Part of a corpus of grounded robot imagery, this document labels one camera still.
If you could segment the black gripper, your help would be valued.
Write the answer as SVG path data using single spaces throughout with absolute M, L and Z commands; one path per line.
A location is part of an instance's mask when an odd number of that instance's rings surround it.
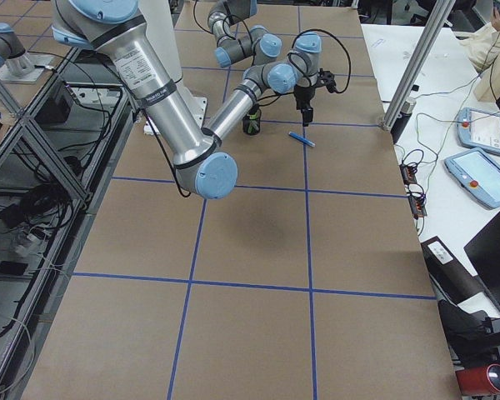
M 337 84 L 334 74 L 330 71 L 320 69 L 314 83 L 310 82 L 308 86 L 297 84 L 293 89 L 297 109 L 301 109 L 302 125 L 304 127 L 308 127 L 313 122 L 313 108 L 310 102 L 314 98 L 318 88 L 326 88 L 329 93 L 336 93 Z

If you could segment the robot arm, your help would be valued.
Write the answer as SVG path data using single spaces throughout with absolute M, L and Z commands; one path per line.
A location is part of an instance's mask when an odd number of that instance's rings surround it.
M 245 58 L 252 65 L 219 110 L 199 122 L 195 102 L 184 87 L 173 21 L 168 7 L 139 1 L 55 1 L 54 39 L 73 48 L 107 56 L 117 76 L 160 135 L 162 150 L 172 157 L 176 184 L 206 199 L 226 197 L 235 187 L 238 166 L 221 147 L 223 139 L 258 110 L 266 91 L 291 94 L 304 123 L 313 119 L 311 100 L 320 87 L 331 87 L 331 74 L 321 69 L 321 38 L 298 34 L 287 53 L 265 27 L 253 27 L 245 38 L 231 28 L 257 13 L 254 1 L 213 4 L 205 31 L 216 41 L 215 56 L 228 67 Z
M 217 1 L 210 9 L 207 27 L 216 40 L 214 55 L 220 68 L 248 58 L 252 59 L 252 65 L 277 60 L 282 40 L 263 25 L 246 24 L 257 11 L 257 1 Z

